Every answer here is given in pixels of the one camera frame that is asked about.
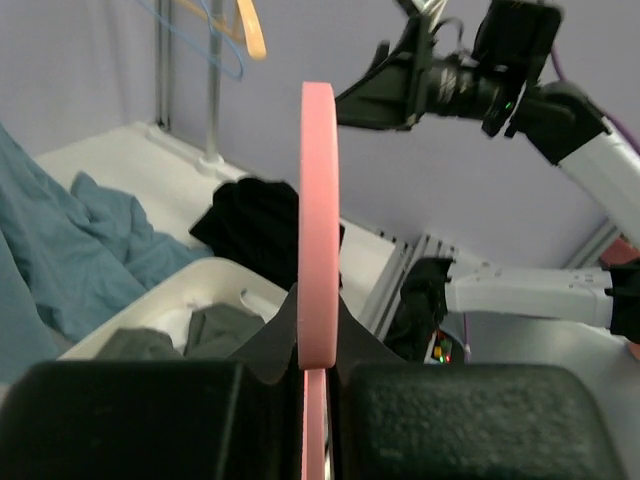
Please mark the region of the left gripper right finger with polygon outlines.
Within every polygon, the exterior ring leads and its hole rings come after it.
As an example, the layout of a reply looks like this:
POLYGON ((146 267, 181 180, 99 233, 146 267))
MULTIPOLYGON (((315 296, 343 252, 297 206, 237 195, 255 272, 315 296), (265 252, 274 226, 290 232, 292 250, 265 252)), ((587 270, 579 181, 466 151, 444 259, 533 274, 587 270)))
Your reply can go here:
POLYGON ((361 364, 401 364, 404 360, 389 350, 351 313, 342 297, 338 303, 337 357, 333 382, 346 385, 361 364))

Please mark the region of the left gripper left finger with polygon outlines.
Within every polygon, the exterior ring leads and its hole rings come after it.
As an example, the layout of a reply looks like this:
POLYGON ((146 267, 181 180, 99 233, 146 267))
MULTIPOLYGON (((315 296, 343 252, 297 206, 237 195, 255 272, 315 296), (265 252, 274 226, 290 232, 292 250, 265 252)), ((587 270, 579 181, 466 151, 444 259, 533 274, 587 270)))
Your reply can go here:
POLYGON ((297 343, 298 285, 294 284, 276 315, 229 359, 245 365, 259 381, 278 383, 288 369, 297 343))

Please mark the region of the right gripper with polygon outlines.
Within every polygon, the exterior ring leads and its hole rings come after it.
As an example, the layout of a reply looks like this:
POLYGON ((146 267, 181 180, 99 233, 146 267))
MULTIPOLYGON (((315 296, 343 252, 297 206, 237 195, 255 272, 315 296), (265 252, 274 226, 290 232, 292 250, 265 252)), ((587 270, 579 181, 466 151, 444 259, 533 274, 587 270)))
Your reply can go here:
POLYGON ((335 98, 340 126, 409 130, 425 112, 430 67, 430 19, 411 16, 398 43, 378 44, 365 74, 335 98))

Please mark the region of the pink plastic hanger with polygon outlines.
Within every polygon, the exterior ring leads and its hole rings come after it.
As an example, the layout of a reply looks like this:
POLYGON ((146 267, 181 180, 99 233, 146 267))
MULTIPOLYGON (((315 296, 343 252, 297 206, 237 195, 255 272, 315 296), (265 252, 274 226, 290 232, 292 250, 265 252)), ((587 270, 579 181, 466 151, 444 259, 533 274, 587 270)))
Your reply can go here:
POLYGON ((302 86, 297 348, 304 372, 301 477, 325 477, 326 371, 336 363, 339 304, 339 147, 333 89, 302 86))

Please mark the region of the black t shirt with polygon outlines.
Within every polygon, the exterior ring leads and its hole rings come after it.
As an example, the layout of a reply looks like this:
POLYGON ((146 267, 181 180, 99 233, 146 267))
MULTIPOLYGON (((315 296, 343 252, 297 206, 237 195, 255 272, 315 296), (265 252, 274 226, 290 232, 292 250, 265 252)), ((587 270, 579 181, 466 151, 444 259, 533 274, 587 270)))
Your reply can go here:
POLYGON ((320 229, 329 221, 336 243, 343 241, 337 195, 299 195, 283 181, 247 176, 218 187, 208 210, 189 233, 229 259, 288 291, 298 280, 300 225, 320 229))

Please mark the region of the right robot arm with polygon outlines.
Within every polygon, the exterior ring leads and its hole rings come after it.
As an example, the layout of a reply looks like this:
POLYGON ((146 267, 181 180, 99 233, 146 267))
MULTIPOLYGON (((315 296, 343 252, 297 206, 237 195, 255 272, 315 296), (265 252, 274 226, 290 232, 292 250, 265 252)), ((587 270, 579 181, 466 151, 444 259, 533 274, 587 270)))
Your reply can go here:
MULTIPOLYGON (((567 1, 556 50, 565 74, 629 130, 639 129, 639 5, 567 1)), ((428 233, 505 266, 560 267, 605 217, 523 138, 488 138, 471 121, 424 117, 409 133, 340 132, 349 227, 344 294, 360 318, 389 277, 391 239, 428 233)))

